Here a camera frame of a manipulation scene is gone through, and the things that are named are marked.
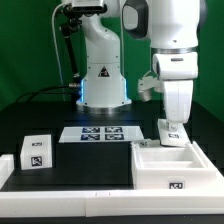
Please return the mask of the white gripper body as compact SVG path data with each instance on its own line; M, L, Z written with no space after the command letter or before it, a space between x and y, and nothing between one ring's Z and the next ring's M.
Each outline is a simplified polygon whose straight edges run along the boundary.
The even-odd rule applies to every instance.
M164 108L169 123L187 123L192 103L193 81L164 81Z

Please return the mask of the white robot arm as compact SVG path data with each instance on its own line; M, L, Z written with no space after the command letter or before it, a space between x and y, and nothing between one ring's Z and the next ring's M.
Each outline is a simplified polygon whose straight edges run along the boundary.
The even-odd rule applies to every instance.
M81 108L116 110L131 103L121 74L120 38L105 28L103 18L121 19L137 40L148 39L155 77L138 84L144 101L152 88L164 93L165 123L176 128L188 121L193 79L198 76L197 32L203 0L61 0L71 29L83 29L87 74L81 79Z

